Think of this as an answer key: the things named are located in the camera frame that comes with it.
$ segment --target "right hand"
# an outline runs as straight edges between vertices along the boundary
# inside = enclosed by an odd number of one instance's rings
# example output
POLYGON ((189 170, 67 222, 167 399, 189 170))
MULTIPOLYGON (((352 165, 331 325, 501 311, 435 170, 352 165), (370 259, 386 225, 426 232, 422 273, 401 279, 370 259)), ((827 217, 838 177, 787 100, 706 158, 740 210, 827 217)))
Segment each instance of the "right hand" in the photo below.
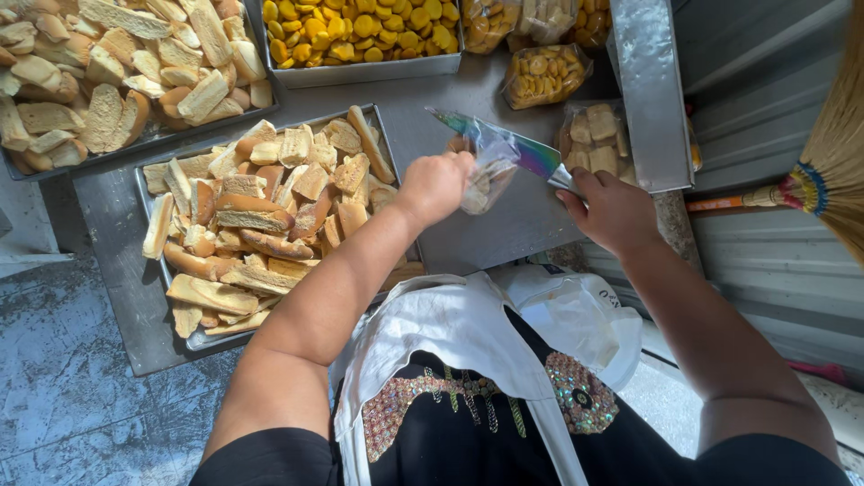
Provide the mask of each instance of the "right hand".
POLYGON ((459 208, 473 169, 474 156, 465 151, 420 157, 405 171, 394 203, 412 214, 421 229, 434 225, 459 208))
POLYGON ((665 245, 657 229, 654 201, 647 192, 605 170, 592 174, 576 168, 573 182, 588 199, 588 208, 569 191, 556 191, 556 196, 564 202, 576 226, 594 243, 618 259, 638 255, 649 246, 665 245))

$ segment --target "orange broom handle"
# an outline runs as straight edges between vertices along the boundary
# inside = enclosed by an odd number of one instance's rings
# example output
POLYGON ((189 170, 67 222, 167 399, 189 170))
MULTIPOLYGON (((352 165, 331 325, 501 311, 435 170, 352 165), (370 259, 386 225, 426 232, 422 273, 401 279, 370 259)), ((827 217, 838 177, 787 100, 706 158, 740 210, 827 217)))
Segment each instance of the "orange broom handle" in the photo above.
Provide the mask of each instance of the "orange broom handle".
POLYGON ((696 211, 708 211, 709 209, 737 208, 738 206, 744 206, 744 203, 741 202, 741 196, 733 195, 718 199, 688 202, 687 212, 694 213, 696 211))

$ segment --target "knife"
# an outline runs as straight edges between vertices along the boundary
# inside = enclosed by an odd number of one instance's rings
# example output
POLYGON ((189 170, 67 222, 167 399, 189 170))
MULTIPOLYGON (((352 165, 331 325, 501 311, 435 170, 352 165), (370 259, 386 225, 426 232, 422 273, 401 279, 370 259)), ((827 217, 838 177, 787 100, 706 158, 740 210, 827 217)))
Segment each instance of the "knife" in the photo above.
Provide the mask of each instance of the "knife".
POLYGON ((476 117, 469 117, 459 112, 450 110, 438 110, 436 108, 427 107, 426 111, 438 119, 441 123, 450 127, 460 135, 468 134, 469 128, 474 125, 483 125, 486 128, 500 133, 502 137, 513 137, 516 141, 516 148, 519 152, 519 160, 517 165, 529 172, 542 177, 548 184, 565 189, 573 194, 578 194, 576 186, 573 184, 573 177, 564 168, 561 163, 561 152, 549 147, 546 144, 541 144, 536 140, 523 137, 518 133, 493 125, 489 122, 476 117))

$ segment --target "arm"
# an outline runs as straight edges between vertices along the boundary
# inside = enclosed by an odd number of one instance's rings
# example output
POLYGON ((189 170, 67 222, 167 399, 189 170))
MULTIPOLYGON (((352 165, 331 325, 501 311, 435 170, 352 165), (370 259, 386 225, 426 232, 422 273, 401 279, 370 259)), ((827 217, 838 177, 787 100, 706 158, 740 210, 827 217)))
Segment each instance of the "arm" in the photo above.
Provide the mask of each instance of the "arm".
POLYGON ((680 259, 657 230, 644 190, 600 171, 574 172, 586 208, 557 195, 576 225, 621 262, 684 375, 705 401, 700 451, 748 433, 792 438, 839 463, 824 414, 768 341, 680 259))
POLYGON ((395 201, 285 296, 246 346, 201 462, 264 429, 329 437, 327 367, 411 242, 459 207, 472 168, 466 152, 417 159, 395 201))

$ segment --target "metal tray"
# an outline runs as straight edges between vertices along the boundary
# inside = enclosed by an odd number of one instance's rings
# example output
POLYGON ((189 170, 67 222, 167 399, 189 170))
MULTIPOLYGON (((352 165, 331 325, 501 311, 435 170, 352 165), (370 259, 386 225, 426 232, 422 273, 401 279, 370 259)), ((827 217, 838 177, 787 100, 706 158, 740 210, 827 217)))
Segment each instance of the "metal tray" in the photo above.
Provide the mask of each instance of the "metal tray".
MULTIPOLYGON (((252 28, 251 23, 249 22, 249 18, 250 17, 247 15, 246 16, 246 22, 244 22, 244 27, 246 29, 246 36, 249 37, 252 40, 252 42, 255 43, 255 45, 258 48, 258 54, 259 55, 263 54, 263 55, 267 55, 269 57, 270 55, 266 54, 263 51, 264 46, 262 45, 262 43, 257 40, 257 36, 255 35, 255 29, 252 28)), ((12 177, 13 181, 27 181, 27 182, 40 181, 41 179, 57 176, 59 174, 66 174, 67 172, 72 171, 72 170, 81 169, 83 167, 88 167, 88 166, 94 165, 95 163, 101 163, 101 162, 104 162, 106 160, 112 160, 112 159, 115 159, 118 157, 128 156, 128 155, 135 153, 135 152, 138 152, 140 150, 148 149, 150 147, 154 147, 154 146, 161 145, 161 144, 167 144, 169 142, 173 142, 175 140, 180 140, 184 137, 190 137, 192 135, 196 135, 198 133, 203 133, 205 131, 210 131, 210 130, 213 130, 213 129, 220 127, 220 126, 226 126, 226 125, 230 125, 230 124, 244 121, 246 119, 260 117, 260 116, 264 115, 265 113, 275 111, 278 107, 279 107, 279 99, 274 95, 273 96, 273 105, 271 105, 271 106, 268 106, 266 108, 250 109, 250 110, 247 110, 243 114, 238 115, 236 117, 222 118, 221 120, 216 120, 214 122, 211 122, 211 123, 208 123, 208 124, 202 125, 202 126, 195 126, 193 128, 189 128, 189 129, 184 130, 184 131, 173 131, 173 130, 169 129, 168 127, 162 127, 161 129, 156 129, 156 124, 152 121, 148 121, 147 125, 144 127, 143 133, 141 134, 140 137, 138 137, 138 140, 136 140, 132 145, 130 145, 124 149, 115 150, 113 152, 109 152, 109 153, 98 155, 98 156, 90 155, 87 159, 84 160, 84 162, 82 162, 78 165, 74 165, 74 166, 70 166, 70 167, 60 167, 58 169, 46 170, 45 172, 36 172, 35 174, 33 174, 31 176, 27 176, 24 173, 22 173, 20 170, 18 170, 18 168, 12 163, 11 154, 5 148, 3 150, 0 150, 0 157, 6 163, 6 167, 9 169, 9 175, 10 175, 10 177, 12 177)))
MULTIPOLYGON (((375 105, 363 105, 360 107, 360 110, 366 117, 366 123, 369 126, 374 126, 381 132, 381 139, 378 141, 378 148, 381 150, 381 155, 388 160, 391 165, 393 164, 393 156, 390 149, 390 141, 387 138, 387 132, 384 129, 384 124, 381 122, 381 115, 378 113, 378 107, 375 105)), ((301 122, 295 125, 289 125, 284 127, 279 127, 277 131, 282 131, 285 128, 296 128, 302 124, 307 124, 312 127, 313 131, 318 131, 323 125, 326 125, 333 118, 344 118, 348 114, 348 110, 343 112, 333 113, 331 115, 327 115, 321 118, 315 118, 306 122, 301 122)), ((189 151, 184 154, 176 155, 177 158, 186 158, 193 157, 200 154, 210 153, 211 147, 206 147, 200 150, 189 151)), ((147 192, 147 181, 144 178, 143 167, 145 165, 151 165, 154 163, 163 163, 170 160, 172 157, 164 157, 157 159, 150 159, 144 161, 140 165, 135 167, 135 184, 137 187, 137 196, 138 200, 141 203, 141 208, 143 209, 144 215, 147 217, 147 221, 150 220, 150 212, 153 209, 153 201, 156 199, 153 195, 147 192)), ((402 183, 401 178, 397 174, 396 184, 397 187, 402 183)), ((409 261, 422 261, 422 255, 420 254, 420 246, 417 245, 415 241, 406 252, 406 256, 409 261)), ((160 274, 162 276, 162 282, 165 284, 165 289, 167 290, 171 286, 171 282, 174 280, 175 269, 168 265, 165 262, 165 259, 159 260, 159 269, 160 274)), ((387 297, 388 292, 379 292, 378 295, 372 300, 372 304, 376 304, 384 300, 387 297)), ((210 348, 212 346, 216 346, 217 344, 221 344, 222 342, 229 342, 235 339, 239 339, 243 336, 248 336, 255 332, 255 330, 248 330, 246 332, 239 332, 237 334, 229 334, 229 335, 219 335, 219 336, 208 336, 204 334, 204 330, 199 326, 198 329, 195 330, 194 333, 186 340, 186 347, 192 351, 199 351, 201 349, 210 348)))
MULTIPOLYGON (((263 8, 262 0, 244 0, 246 9, 250 12, 260 12, 263 8)), ((264 32, 264 19, 260 15, 250 14, 252 25, 262 39, 267 38, 264 32)), ((420 59, 406 59, 402 61, 382 61, 360 64, 347 64, 345 66, 319 66, 304 67, 299 69, 277 69, 273 57, 270 55, 270 43, 264 46, 267 68, 273 72, 276 78, 288 89, 313 86, 332 86, 367 81, 396 80, 400 78, 416 78, 421 76, 436 76, 438 74, 455 74, 459 71, 462 60, 462 52, 465 50, 465 42, 462 39, 462 20, 456 23, 456 36, 459 39, 459 52, 456 54, 440 54, 433 57, 422 57, 420 59)))

